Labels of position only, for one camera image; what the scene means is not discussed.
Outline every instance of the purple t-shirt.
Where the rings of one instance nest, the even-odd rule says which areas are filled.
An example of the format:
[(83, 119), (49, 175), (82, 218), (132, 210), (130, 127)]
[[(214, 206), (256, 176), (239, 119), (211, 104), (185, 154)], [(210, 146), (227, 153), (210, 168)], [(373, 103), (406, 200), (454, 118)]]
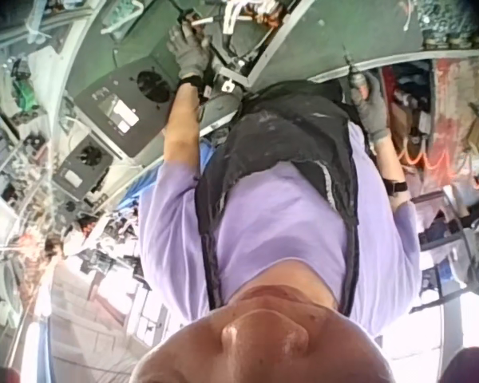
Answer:
[[(358, 174), (360, 271), (350, 318), (371, 335), (403, 315), (421, 285), (415, 207), (393, 214), (381, 176), (350, 123)], [(184, 322), (209, 311), (194, 202), (197, 174), (164, 163), (140, 200), (144, 276)], [(289, 163), (243, 178), (232, 190), (216, 229), (225, 302), (246, 282), (288, 259), (313, 269), (341, 299), (346, 228), (338, 213)]]

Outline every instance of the screwdriver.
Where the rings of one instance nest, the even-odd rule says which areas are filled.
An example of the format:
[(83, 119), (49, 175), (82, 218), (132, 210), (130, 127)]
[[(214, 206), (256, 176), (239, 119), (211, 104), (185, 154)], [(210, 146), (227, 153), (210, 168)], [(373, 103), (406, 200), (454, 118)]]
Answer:
[(357, 89), (360, 92), (362, 99), (367, 100), (367, 97), (369, 97), (369, 85), (367, 83), (366, 75), (358, 70), (353, 59), (346, 50), (346, 47), (344, 45), (342, 47), (344, 48), (344, 59), (350, 67), (350, 72), (348, 73), (350, 87), (352, 89)]

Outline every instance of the workshop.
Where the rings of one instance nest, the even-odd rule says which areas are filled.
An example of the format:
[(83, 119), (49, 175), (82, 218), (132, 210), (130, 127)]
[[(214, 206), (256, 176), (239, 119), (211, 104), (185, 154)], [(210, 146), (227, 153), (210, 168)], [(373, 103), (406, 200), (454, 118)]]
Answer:
[(12, 381), (479, 382), (479, 1), (0, 1)]

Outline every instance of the hand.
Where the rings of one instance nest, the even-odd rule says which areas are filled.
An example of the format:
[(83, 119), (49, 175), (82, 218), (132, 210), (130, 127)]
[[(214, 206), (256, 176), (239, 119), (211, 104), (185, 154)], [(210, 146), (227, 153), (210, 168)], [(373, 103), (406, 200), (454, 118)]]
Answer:
[(370, 139), (375, 143), (390, 134), (387, 124), (385, 101), (380, 90), (380, 82), (371, 73), (364, 73), (369, 85), (367, 100), (362, 99), (362, 94), (357, 89), (351, 90), (351, 100), (357, 107), (360, 121), (369, 133)]
[(176, 56), (180, 67), (179, 77), (181, 79), (190, 76), (202, 77), (211, 56), (209, 39), (198, 41), (188, 22), (183, 22), (182, 26), (174, 26), (168, 35), (170, 41), (167, 47)]

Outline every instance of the gray work glove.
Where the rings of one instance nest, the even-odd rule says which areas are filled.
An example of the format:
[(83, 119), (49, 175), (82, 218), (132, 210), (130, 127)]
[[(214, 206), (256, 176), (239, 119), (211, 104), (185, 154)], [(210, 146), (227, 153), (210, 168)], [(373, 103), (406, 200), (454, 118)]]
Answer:
[(380, 81), (369, 72), (364, 74), (369, 86), (369, 96), (367, 100), (363, 100), (361, 93), (357, 89), (352, 89), (351, 100), (357, 108), (360, 121), (369, 133), (370, 140), (376, 142), (390, 134), (386, 105), (380, 90)]
[(180, 67), (179, 77), (202, 77), (211, 56), (209, 39), (199, 41), (188, 22), (183, 22), (182, 26), (173, 26), (168, 35), (170, 41), (167, 47), (176, 56)]

